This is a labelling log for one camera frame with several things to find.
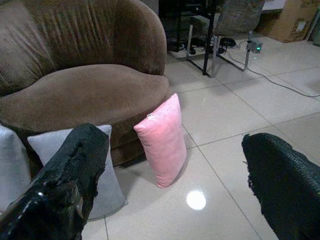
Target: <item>gray woven chair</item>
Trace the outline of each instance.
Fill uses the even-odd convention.
[[[217,21],[213,21],[215,17],[212,17],[213,29],[210,31],[210,20],[201,16],[193,16],[190,18],[190,28],[188,37],[188,46],[186,51],[186,58],[190,60],[190,42],[193,35],[194,27],[200,29],[200,31],[212,38],[213,35],[213,52],[216,53],[220,45],[221,36],[234,36],[237,34],[248,33],[248,41],[251,40],[252,31],[256,28],[259,23],[262,8],[265,4],[265,0],[225,0],[221,13]],[[248,66],[250,50],[247,49],[245,70]],[[211,75],[207,73],[207,61],[204,59],[203,74],[207,74],[210,77],[214,74],[215,64],[216,64],[216,54],[213,54],[212,59],[212,70]]]

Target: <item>pillow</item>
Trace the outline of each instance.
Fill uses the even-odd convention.
[[[98,195],[94,198],[89,219],[110,216],[127,204],[127,200],[118,183],[110,154],[112,127],[110,125],[102,125],[98,126],[98,128],[109,136],[109,150],[105,161],[105,170],[98,180]],[[58,151],[71,131],[72,129],[64,129],[46,132],[29,136],[27,140],[40,157],[42,164],[45,165]]]
[[[0,125],[0,212],[28,189],[30,181],[25,146],[14,131]]]
[[[172,95],[133,128],[155,173],[157,186],[168,187],[187,156],[178,95]]]

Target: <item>pink pillow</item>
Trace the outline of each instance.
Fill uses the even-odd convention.
[[[168,187],[179,174],[187,156],[181,110],[175,93],[147,118],[134,126],[157,186]]]

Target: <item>tile floor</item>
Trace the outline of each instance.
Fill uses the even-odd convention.
[[[320,47],[258,37],[262,53],[251,55],[249,68],[306,94],[320,94]],[[245,44],[230,53],[244,62]],[[184,173],[160,189],[146,161],[116,168],[128,205],[89,222],[83,239],[276,240],[248,188],[241,141],[245,133],[268,132],[320,165],[320,97],[298,95],[221,59],[215,78],[208,78],[169,54],[165,75],[181,104],[188,148]],[[203,194],[202,210],[187,204],[192,191]]]

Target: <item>small electronic device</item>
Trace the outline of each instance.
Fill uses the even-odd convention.
[[[247,49],[249,49],[254,54],[259,54],[262,49],[262,42],[257,39],[252,39],[248,41]]]

